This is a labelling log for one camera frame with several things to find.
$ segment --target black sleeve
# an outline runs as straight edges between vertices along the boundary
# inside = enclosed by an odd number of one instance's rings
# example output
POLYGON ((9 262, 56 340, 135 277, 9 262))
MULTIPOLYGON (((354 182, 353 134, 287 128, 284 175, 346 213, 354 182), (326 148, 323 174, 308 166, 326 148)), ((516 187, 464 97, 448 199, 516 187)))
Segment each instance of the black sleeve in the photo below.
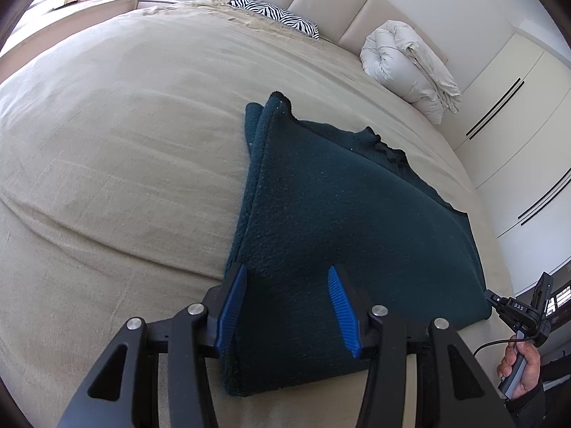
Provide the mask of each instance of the black sleeve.
POLYGON ((505 407, 512 416, 516 428, 538 428, 545 416, 545 393, 541 381, 529 393, 506 401, 505 407))

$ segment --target ridged blue pad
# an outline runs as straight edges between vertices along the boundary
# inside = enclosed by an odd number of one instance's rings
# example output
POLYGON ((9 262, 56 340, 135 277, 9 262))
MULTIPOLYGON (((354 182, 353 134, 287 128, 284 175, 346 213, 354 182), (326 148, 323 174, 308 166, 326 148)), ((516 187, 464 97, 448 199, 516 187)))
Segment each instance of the ridged blue pad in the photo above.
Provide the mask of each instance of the ridged blue pad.
POLYGON ((339 328, 341 328, 345 347, 351 351, 353 357, 359 358, 363 348, 359 340, 359 322, 355 313, 353 313, 353 308, 343 289, 341 280, 339 280, 335 267, 329 269, 327 284, 329 285, 329 296, 331 297, 331 302, 333 302, 333 308, 335 309, 339 328))
POLYGON ((236 329, 240 309, 246 295, 246 278, 246 266, 241 265, 218 320, 218 336, 216 336, 214 347, 219 353, 229 347, 230 340, 232 340, 234 330, 236 329))

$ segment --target hand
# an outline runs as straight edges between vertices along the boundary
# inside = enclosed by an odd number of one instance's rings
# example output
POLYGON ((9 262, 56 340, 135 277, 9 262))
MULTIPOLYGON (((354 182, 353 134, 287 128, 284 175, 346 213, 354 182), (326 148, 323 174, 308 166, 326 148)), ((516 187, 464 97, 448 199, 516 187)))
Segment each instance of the hand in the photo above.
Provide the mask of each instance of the hand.
POLYGON ((509 377, 512 374, 512 365, 516 362, 517 354, 513 346, 517 346, 517 351, 523 354, 527 365, 525 366, 524 373, 521 376, 520 383, 513 392, 513 398, 517 399, 525 393, 530 392, 537 386, 539 381, 539 372, 541 366, 541 359, 537 348, 527 341, 520 341, 518 343, 509 343, 505 348, 505 356, 498 365, 498 377, 509 377))

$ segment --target bedside table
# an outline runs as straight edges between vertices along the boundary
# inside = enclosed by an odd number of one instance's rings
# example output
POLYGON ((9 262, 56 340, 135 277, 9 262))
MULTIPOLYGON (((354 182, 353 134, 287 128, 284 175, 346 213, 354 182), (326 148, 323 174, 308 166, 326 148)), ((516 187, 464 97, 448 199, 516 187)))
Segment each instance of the bedside table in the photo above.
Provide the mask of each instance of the bedside table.
POLYGON ((151 6, 169 6, 175 3, 194 0, 137 0, 135 9, 150 8, 151 6))

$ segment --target beige bed sheet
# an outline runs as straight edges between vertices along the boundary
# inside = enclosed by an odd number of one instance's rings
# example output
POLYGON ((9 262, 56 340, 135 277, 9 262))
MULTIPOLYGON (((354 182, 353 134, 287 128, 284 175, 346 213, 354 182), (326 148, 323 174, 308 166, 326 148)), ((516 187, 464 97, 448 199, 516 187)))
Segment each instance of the beige bed sheet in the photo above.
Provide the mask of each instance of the beige bed sheet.
MULTIPOLYGON (((56 425, 125 320, 170 317, 219 282, 248 169, 244 107, 274 90, 299 119, 370 126, 405 150, 469 214, 488 287, 512 293, 452 149, 355 56, 216 3, 133 11, 0 86, 0 375, 35 428, 56 425)), ((509 332, 494 316, 461 335, 474 348, 509 332)), ((479 355, 493 379, 501 353, 479 355)), ((352 427, 366 378, 231 398, 216 362, 209 371, 222 428, 352 427)), ((406 416, 410 425, 410 405, 406 416)))

